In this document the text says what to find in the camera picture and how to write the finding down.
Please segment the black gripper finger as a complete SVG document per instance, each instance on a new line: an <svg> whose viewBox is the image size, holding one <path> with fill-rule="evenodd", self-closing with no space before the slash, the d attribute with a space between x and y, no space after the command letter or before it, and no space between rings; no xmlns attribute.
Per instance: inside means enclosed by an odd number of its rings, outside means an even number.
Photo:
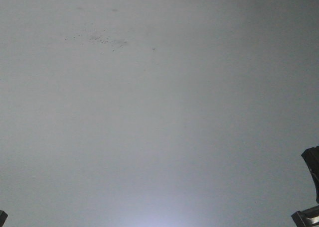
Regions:
<svg viewBox="0 0 319 227"><path fill-rule="evenodd" d="M311 147L301 154L305 161L316 189L316 202L319 203L319 147Z"/></svg>
<svg viewBox="0 0 319 227"><path fill-rule="evenodd" d="M297 227L318 227L319 207L315 206L303 211L297 211L291 215Z"/></svg>

